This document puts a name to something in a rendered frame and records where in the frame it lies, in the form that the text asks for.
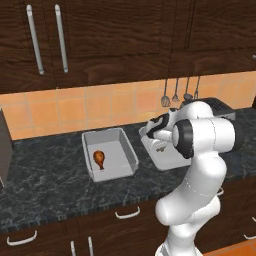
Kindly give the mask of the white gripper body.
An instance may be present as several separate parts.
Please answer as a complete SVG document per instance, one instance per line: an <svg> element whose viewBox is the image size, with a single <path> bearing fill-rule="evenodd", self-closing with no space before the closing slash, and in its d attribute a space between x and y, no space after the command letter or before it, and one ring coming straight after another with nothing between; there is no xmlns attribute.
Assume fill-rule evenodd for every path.
<svg viewBox="0 0 256 256"><path fill-rule="evenodd" d="M153 137L155 139L158 139L161 141L171 142L172 141L172 132L167 131L167 130L159 130L153 134Z"/></svg>

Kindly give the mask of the brown chicken drumstick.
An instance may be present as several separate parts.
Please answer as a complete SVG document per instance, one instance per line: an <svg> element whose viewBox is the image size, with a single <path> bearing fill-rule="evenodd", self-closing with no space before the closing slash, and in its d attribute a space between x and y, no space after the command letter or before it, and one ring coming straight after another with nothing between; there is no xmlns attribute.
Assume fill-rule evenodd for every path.
<svg viewBox="0 0 256 256"><path fill-rule="evenodd" d="M94 153L93 153L93 159L95 161L95 163L99 166L99 168L101 170L104 169L104 161L105 161L105 154L103 151L100 151L100 150L96 150Z"/></svg>

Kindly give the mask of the hanging slotted spatula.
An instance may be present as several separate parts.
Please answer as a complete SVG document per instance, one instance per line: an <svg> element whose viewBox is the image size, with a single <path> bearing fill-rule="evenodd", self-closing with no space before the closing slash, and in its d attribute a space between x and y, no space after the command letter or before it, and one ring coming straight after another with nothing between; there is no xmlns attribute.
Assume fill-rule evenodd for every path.
<svg viewBox="0 0 256 256"><path fill-rule="evenodd" d="M168 80L165 80L164 92L167 92L167 85L168 85ZM170 105L171 105L170 98L166 94L164 94L161 97L161 106L162 107L169 107Z"/></svg>

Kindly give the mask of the hanging grey ladle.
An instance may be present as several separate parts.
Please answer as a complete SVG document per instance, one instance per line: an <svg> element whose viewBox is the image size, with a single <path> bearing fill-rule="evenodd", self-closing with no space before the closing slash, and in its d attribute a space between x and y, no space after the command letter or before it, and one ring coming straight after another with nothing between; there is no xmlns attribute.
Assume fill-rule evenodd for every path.
<svg viewBox="0 0 256 256"><path fill-rule="evenodd" d="M183 98L184 98L185 101L189 101L189 100L193 99L193 96L188 93L189 81L190 81L190 77L187 78L186 89L185 89L185 93L183 95Z"/></svg>

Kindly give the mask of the hanging grey fork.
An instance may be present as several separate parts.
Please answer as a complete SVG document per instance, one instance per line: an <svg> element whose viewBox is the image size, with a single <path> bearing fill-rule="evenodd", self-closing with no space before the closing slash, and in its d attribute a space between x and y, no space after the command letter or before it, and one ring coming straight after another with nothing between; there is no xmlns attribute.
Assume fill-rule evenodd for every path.
<svg viewBox="0 0 256 256"><path fill-rule="evenodd" d="M194 92L194 99L198 99L200 78L201 78L201 77L198 76L197 84L196 84L196 89L195 89L195 92Z"/></svg>

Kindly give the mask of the black toaster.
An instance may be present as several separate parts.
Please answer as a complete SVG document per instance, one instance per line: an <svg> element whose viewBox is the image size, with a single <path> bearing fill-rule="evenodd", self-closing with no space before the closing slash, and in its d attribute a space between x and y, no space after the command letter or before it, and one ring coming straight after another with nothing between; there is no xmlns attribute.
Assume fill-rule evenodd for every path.
<svg viewBox="0 0 256 256"><path fill-rule="evenodd" d="M236 119L235 110L221 100L214 97L208 97L202 98L202 101L207 103L211 107L213 115L215 117L224 117L229 120Z"/></svg>

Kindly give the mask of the dark wood drawer front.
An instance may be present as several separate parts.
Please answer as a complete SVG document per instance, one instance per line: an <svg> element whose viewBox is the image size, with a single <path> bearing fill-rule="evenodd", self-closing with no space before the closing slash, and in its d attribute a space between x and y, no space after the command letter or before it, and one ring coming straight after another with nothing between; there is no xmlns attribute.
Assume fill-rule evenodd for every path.
<svg viewBox="0 0 256 256"><path fill-rule="evenodd" d="M202 252L210 252L256 236L256 210L242 211L233 216L217 215L198 232L195 245Z"/></svg>
<svg viewBox="0 0 256 256"><path fill-rule="evenodd" d="M30 243L20 246L8 246L7 237L11 241L18 241L29 238L37 230L37 238ZM42 226L23 229L20 231L0 234L0 256L25 256L36 251L39 247L51 244L64 237L63 225L60 221Z"/></svg>
<svg viewBox="0 0 256 256"><path fill-rule="evenodd" d="M89 233L90 231L101 229L105 227L112 227L119 225L121 227L129 226L134 227L135 225L145 225L146 227L152 227L157 232L157 227L160 223L157 221L155 215L155 200L144 201L140 203L130 204L126 206L119 206L110 208L100 212L91 213L77 217L77 228L80 234ZM130 214L137 211L137 206L140 207L140 214L134 218L119 220L115 216L115 211L119 215Z"/></svg>
<svg viewBox="0 0 256 256"><path fill-rule="evenodd" d="M250 194L256 193L256 177L232 180L222 185L224 193L219 196L221 216L233 216L242 211Z"/></svg>

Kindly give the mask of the dark wood cupboard door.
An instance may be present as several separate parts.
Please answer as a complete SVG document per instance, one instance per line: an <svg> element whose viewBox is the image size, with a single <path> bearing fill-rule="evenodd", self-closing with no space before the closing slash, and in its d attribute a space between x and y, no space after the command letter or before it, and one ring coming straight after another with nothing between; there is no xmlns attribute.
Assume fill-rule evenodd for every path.
<svg viewBox="0 0 256 256"><path fill-rule="evenodd" d="M64 73L55 4L61 9ZM59 88L168 76L176 0L43 0Z"/></svg>
<svg viewBox="0 0 256 256"><path fill-rule="evenodd" d="M28 4L33 9L44 75L37 68L26 14ZM55 87L43 0L0 0L0 94Z"/></svg>
<svg viewBox="0 0 256 256"><path fill-rule="evenodd" d="M177 0L170 77L256 71L256 0Z"/></svg>

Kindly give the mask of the dark wood base door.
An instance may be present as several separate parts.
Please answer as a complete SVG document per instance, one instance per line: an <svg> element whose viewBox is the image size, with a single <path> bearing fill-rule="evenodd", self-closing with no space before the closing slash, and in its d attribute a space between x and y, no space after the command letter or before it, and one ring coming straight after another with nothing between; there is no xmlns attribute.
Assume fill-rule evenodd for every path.
<svg viewBox="0 0 256 256"><path fill-rule="evenodd" d="M90 231L84 237L88 256L89 236L92 238L94 256L155 256L165 240L164 235L145 225L105 227Z"/></svg>
<svg viewBox="0 0 256 256"><path fill-rule="evenodd" d="M72 256L71 248L70 248L70 242L71 241L74 241L76 256L83 256L84 248L83 248L83 245L81 243L80 237L78 235L74 235L74 234L67 235L65 237L65 242L64 242L65 256Z"/></svg>

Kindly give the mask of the grey appliance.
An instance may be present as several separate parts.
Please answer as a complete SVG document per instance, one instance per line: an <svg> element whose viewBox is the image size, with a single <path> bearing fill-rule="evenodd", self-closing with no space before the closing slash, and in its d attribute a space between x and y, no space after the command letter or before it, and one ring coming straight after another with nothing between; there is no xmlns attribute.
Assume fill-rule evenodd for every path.
<svg viewBox="0 0 256 256"><path fill-rule="evenodd" d="M13 142L3 110L0 107L0 191L6 186L12 154Z"/></svg>

